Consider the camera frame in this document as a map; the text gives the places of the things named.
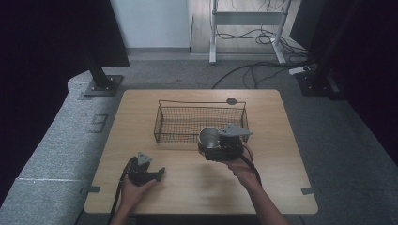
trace human hand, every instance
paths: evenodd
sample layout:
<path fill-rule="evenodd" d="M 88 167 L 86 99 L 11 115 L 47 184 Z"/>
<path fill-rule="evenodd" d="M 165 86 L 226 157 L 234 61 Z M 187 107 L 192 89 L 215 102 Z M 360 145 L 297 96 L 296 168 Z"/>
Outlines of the human hand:
<path fill-rule="evenodd" d="M 155 183 L 156 180 L 154 179 L 138 187 L 134 185 L 127 176 L 125 176 L 121 189 L 121 202 L 119 207 L 128 208 L 129 211 L 131 211 L 132 208 L 141 200 L 141 197 L 144 195 L 144 193 Z"/>
<path fill-rule="evenodd" d="M 242 145 L 244 148 L 243 156 L 253 163 L 253 152 L 249 145 L 246 142 L 242 142 Z M 224 164 L 228 166 L 228 169 L 233 172 L 234 176 L 239 180 L 239 183 L 245 188 L 259 184 L 252 169 L 241 158 L 225 161 Z"/>

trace wire basket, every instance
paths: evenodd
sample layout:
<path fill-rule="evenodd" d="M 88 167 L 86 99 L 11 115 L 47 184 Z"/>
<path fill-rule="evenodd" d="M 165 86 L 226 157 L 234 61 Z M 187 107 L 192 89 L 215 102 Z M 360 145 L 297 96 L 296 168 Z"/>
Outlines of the wire basket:
<path fill-rule="evenodd" d="M 203 128 L 225 128 L 229 123 L 249 129 L 246 102 L 186 102 L 159 100 L 154 135 L 156 143 L 197 143 Z M 242 136 L 247 141 L 249 136 Z"/>

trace metal stand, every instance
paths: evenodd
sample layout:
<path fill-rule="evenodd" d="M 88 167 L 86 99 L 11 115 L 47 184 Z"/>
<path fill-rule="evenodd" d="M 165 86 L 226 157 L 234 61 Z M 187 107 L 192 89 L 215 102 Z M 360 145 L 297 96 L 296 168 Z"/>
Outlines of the metal stand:
<path fill-rule="evenodd" d="M 213 0 L 213 10 L 211 12 L 211 24 L 213 24 L 210 38 L 209 63 L 216 64 L 216 30 L 217 25 L 278 25 L 278 32 L 272 38 L 272 47 L 280 64 L 285 64 L 281 50 L 281 35 L 286 22 L 290 3 L 288 0 L 283 12 L 225 12 L 217 11 L 217 0 Z"/>
<path fill-rule="evenodd" d="M 84 92 L 85 97 L 113 97 L 117 88 L 123 81 L 122 75 L 105 75 L 102 68 L 97 65 L 90 51 L 81 48 L 81 57 L 93 76 L 93 81 Z"/>

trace white wall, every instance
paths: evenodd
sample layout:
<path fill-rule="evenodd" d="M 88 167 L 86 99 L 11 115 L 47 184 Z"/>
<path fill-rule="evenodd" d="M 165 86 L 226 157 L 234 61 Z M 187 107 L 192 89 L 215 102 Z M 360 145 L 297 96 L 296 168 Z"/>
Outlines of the white wall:
<path fill-rule="evenodd" d="M 111 0 L 126 48 L 189 48 L 191 0 Z"/>

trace black curtain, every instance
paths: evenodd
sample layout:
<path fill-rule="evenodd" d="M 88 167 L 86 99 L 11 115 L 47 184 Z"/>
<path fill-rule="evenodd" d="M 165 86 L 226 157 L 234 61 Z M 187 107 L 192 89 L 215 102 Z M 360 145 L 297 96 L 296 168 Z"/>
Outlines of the black curtain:
<path fill-rule="evenodd" d="M 68 80 L 99 67 L 128 67 L 109 0 L 10 1 L 0 8 L 2 202 L 54 120 Z"/>

